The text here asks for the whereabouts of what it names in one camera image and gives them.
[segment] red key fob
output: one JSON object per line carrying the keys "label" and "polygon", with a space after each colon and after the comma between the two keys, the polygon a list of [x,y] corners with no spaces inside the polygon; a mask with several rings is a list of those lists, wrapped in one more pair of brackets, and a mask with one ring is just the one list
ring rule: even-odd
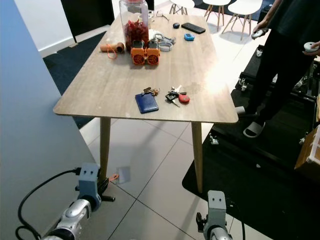
{"label": "red key fob", "polygon": [[187,104],[190,101],[190,97],[188,97],[187,95],[182,95],[179,94],[179,102],[182,104]]}

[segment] white remote controller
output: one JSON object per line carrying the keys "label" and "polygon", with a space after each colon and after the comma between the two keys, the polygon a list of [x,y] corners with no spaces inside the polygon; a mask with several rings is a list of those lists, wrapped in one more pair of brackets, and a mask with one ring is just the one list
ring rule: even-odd
{"label": "white remote controller", "polygon": [[315,48],[311,48],[313,44],[315,44],[313,41],[309,41],[303,45],[307,53],[313,53],[319,50],[319,46],[316,46]]}
{"label": "white remote controller", "polygon": [[253,40],[255,40],[256,38],[259,38],[259,37],[265,35],[268,31],[269,31],[268,28],[258,29],[256,32],[254,32],[254,33],[251,34],[251,38],[252,38]]}

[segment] hand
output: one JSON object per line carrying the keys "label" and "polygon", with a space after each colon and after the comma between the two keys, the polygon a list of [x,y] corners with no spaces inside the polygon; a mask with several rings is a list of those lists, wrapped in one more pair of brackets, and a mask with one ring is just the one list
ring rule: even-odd
{"label": "hand", "polygon": [[312,49],[314,49],[315,47],[319,47],[319,50],[318,51],[314,51],[314,52],[306,52],[306,51],[303,51],[304,55],[307,55],[307,56],[320,56],[320,41],[316,42],[315,44],[313,44],[311,46]]}
{"label": "hand", "polygon": [[264,29],[268,26],[269,21],[267,20],[262,20],[261,22],[259,22],[255,28],[253,29],[253,33],[255,33],[256,31],[258,31],[259,29]]}

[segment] white slide sandal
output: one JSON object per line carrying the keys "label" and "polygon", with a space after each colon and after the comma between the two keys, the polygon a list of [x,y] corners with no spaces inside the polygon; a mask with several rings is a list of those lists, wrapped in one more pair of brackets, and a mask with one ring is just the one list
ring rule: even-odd
{"label": "white slide sandal", "polygon": [[[250,139],[255,139],[257,137],[259,137],[259,135],[262,133],[262,131],[265,128],[266,123],[263,124],[263,126],[259,125],[258,123],[256,123],[255,121],[253,121],[244,131],[243,134]],[[246,133],[246,130],[250,130],[251,132],[253,132],[255,135],[254,136],[250,136]]]}
{"label": "white slide sandal", "polygon": [[246,110],[244,106],[237,106],[235,108],[236,114],[238,114],[238,117],[257,117],[257,113],[250,113],[246,114]]}

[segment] black pants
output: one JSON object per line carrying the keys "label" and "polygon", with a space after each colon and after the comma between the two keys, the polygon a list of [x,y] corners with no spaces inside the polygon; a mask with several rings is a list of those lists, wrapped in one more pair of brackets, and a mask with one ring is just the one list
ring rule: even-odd
{"label": "black pants", "polygon": [[274,76],[278,74],[274,89],[265,108],[260,112],[260,120],[270,120],[284,105],[292,88],[304,76],[313,57],[303,54],[304,47],[272,30],[261,56],[261,63],[250,95],[248,112],[255,113],[266,97]]}

